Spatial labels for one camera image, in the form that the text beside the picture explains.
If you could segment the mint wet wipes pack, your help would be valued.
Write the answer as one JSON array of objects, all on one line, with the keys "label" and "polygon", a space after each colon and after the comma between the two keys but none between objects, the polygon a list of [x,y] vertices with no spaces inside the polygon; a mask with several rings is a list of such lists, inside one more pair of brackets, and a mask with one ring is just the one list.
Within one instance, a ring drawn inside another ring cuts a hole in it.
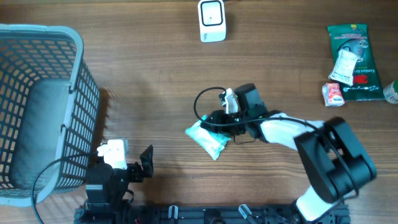
[{"label": "mint wet wipes pack", "polygon": [[220,156],[220,152],[225,148],[231,138],[225,134],[212,133],[202,128],[201,121],[198,120],[190,128],[185,130],[190,138],[198,143],[215,161]]}]

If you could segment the white carton box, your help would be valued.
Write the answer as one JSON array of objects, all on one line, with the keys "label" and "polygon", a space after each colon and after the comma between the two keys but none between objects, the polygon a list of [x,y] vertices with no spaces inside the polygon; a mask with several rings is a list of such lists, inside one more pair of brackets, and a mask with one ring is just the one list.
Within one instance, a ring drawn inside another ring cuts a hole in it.
[{"label": "white carton box", "polygon": [[329,74],[328,78],[348,86],[353,86],[354,80],[354,68],[358,60],[361,57],[356,55],[349,50],[340,49],[338,51],[338,57],[335,62],[333,70]]}]

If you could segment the green 3M gloves package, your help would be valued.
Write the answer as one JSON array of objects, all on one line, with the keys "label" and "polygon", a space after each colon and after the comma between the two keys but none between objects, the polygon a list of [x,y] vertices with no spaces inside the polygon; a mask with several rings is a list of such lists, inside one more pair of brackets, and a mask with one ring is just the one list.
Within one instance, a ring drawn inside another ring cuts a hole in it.
[{"label": "green 3M gloves package", "polygon": [[339,84],[344,100],[383,100],[384,95],[368,39],[367,25],[342,24],[329,26],[328,32],[331,38],[331,52],[334,63],[340,49],[349,50],[361,57],[354,68],[353,86],[332,80]]}]

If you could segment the green lid jar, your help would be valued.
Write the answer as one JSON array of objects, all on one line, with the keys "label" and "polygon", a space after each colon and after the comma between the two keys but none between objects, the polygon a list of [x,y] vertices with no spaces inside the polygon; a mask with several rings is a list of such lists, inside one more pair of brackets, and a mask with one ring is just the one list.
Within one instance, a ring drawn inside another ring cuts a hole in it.
[{"label": "green lid jar", "polygon": [[388,86],[383,89],[383,94],[385,100],[391,104],[398,104],[398,89],[397,89],[398,80],[394,80]]}]

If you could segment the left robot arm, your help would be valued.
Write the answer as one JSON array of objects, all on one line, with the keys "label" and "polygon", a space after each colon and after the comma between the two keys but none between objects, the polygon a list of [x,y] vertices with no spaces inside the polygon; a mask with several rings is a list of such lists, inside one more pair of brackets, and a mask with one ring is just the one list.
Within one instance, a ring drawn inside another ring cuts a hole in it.
[{"label": "left robot arm", "polygon": [[141,163],[128,164],[124,168],[113,168],[102,162],[90,168],[86,174],[87,200],[75,210],[74,223],[139,223],[138,218],[130,217],[131,204],[134,201],[124,199],[130,183],[142,182],[154,175],[153,146],[149,146],[141,155]]}]

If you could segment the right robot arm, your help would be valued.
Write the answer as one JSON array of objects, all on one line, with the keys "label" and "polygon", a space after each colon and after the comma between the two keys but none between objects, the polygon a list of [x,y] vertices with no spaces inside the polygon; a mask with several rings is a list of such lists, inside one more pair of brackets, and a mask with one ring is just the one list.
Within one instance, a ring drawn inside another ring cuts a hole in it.
[{"label": "right robot arm", "polygon": [[220,90],[222,109],[201,119],[200,126],[217,134],[249,133],[255,140],[293,149],[309,179],[309,188],[287,214],[273,208],[264,215],[266,220],[319,222],[345,200],[358,197],[360,188],[377,177],[375,164],[343,118],[310,121],[270,111],[252,83]]}]

